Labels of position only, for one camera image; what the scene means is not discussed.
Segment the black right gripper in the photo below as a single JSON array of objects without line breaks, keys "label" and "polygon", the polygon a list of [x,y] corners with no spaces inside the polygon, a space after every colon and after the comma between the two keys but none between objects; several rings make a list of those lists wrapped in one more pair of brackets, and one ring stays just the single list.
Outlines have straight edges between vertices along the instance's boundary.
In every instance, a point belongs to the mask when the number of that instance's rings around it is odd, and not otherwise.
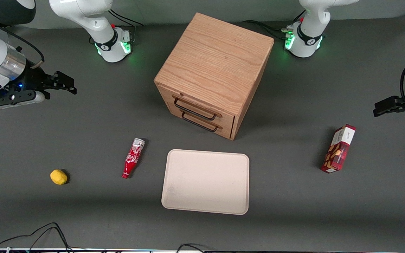
[{"label": "black right gripper", "polygon": [[56,71],[52,76],[46,74],[42,68],[32,69],[34,66],[29,60],[25,61],[25,69],[19,77],[11,81],[11,91],[42,91],[45,99],[50,99],[51,94],[47,90],[68,91],[73,95],[77,94],[75,81],[68,75]]}]

